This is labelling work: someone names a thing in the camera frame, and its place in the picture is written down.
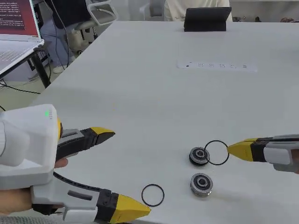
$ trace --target ball bearing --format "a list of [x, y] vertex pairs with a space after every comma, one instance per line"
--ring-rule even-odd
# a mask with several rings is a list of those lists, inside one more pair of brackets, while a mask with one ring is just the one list
[[190, 188], [199, 197], [207, 197], [212, 193], [213, 181], [206, 174], [194, 174], [191, 178]]
[[189, 160], [193, 165], [202, 167], [210, 160], [210, 154], [204, 148], [195, 147], [189, 154]]

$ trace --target laptop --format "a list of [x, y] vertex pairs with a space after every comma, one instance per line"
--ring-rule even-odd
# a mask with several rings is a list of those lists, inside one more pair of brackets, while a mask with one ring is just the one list
[[0, 0], [0, 74], [44, 44], [31, 0]]

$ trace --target white chair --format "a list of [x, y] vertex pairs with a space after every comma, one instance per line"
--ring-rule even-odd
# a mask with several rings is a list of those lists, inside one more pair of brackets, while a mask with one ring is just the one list
[[118, 15], [116, 10], [111, 6], [111, 0], [86, 0], [86, 5], [91, 19], [78, 24], [74, 31], [80, 31], [83, 40], [85, 40], [83, 30], [89, 33], [90, 29], [92, 29], [93, 37], [96, 39], [98, 35], [95, 27], [105, 26], [114, 22], [118, 19]]
[[139, 9], [142, 21], [163, 21], [165, 0], [149, 0], [149, 3]]

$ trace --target bearing inner ring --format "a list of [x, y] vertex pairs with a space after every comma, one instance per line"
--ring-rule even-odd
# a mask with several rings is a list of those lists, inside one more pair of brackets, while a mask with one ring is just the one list
[[203, 188], [206, 187], [207, 184], [208, 184], [208, 182], [206, 181], [206, 179], [203, 178], [203, 177], [199, 177], [197, 179], [196, 183], [198, 184], [198, 186], [203, 187]]
[[195, 154], [197, 157], [199, 158], [204, 158], [205, 157], [205, 152], [201, 151], [201, 150], [196, 150]]

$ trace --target gray pants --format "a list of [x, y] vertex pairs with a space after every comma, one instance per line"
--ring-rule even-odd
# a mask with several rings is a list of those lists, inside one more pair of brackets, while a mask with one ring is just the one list
[[[77, 25], [78, 23], [66, 27], [67, 33], [71, 32]], [[71, 50], [69, 50], [68, 55], [68, 46], [64, 39], [64, 35], [65, 30], [58, 29], [57, 27], [55, 29], [55, 25], [52, 19], [45, 22], [41, 28], [42, 38], [50, 43], [48, 46], [48, 51], [53, 61], [54, 67], [61, 66], [61, 64], [63, 66], [66, 66], [68, 58], [69, 62], [71, 62], [71, 57], [74, 56]]]

